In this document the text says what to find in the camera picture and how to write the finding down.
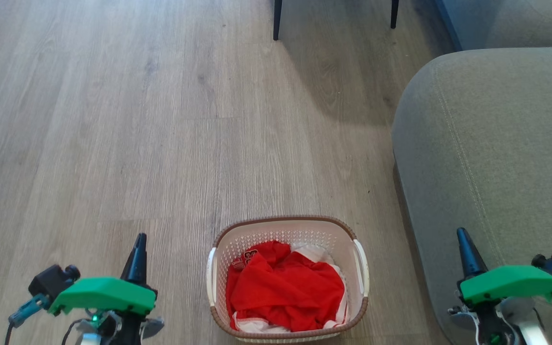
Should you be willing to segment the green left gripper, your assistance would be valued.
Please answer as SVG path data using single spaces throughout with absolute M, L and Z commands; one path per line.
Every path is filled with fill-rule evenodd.
M 81 341 L 96 336 L 101 345 L 141 345 L 165 326 L 162 318 L 150 318 L 157 292 L 147 283 L 147 234 L 138 234 L 121 277 L 80 279 L 63 290 L 48 308 L 53 316 L 71 310 L 94 310 L 85 319 L 88 330 Z

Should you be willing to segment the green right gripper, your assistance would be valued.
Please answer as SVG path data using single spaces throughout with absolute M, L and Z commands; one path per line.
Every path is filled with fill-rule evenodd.
M 474 345 L 548 345 L 534 299 L 552 301 L 552 275 L 530 265 L 488 271 L 469 232 L 458 228 L 457 238 L 462 306 L 449 309 L 451 318 L 474 331 Z

